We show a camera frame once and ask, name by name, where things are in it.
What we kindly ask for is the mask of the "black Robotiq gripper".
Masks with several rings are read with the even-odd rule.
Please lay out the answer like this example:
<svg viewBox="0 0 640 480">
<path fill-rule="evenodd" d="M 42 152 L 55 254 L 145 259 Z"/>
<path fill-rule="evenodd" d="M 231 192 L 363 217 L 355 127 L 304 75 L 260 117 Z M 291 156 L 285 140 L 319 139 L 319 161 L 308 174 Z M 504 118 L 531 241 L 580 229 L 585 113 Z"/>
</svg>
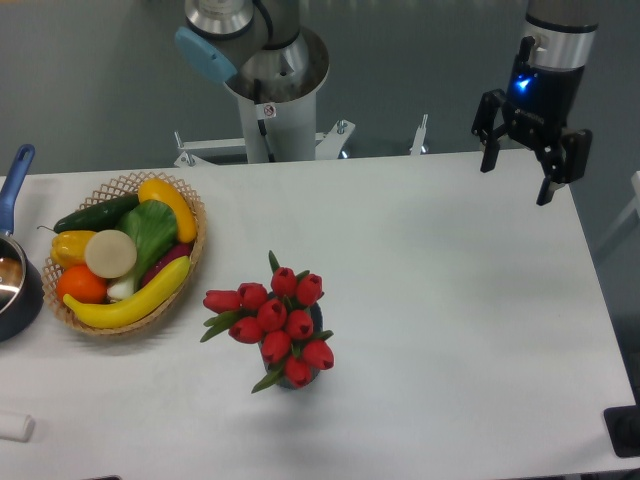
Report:
<svg viewBox="0 0 640 480">
<path fill-rule="evenodd" d="M 515 64 L 503 90 L 485 92 L 479 102 L 471 132 L 483 147 L 480 171 L 492 171 L 506 134 L 529 149 L 537 150 L 544 179 L 536 204 L 549 204 L 557 190 L 581 179 L 593 141 L 588 129 L 567 130 L 567 117 L 585 67 L 569 70 L 543 69 Z M 495 126 L 502 110 L 504 124 Z"/>
</svg>

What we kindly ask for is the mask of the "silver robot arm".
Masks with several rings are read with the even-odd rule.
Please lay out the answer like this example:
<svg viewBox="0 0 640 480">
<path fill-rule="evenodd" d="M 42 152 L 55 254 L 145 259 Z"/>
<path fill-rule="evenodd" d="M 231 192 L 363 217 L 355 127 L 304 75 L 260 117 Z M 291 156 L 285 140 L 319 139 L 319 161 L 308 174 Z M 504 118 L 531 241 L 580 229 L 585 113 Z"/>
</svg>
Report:
<svg viewBox="0 0 640 480">
<path fill-rule="evenodd" d="M 300 23 L 296 1 L 188 1 L 174 41 L 189 66 L 236 98 L 251 163 L 337 159 L 353 125 L 316 132 L 316 94 L 329 71 L 323 41 Z M 549 203 L 583 177 L 593 135 L 575 130 L 573 106 L 598 28 L 590 1 L 532 1 L 505 89 L 485 92 L 471 131 L 491 171 L 509 138 L 543 171 L 537 197 Z"/>
</svg>

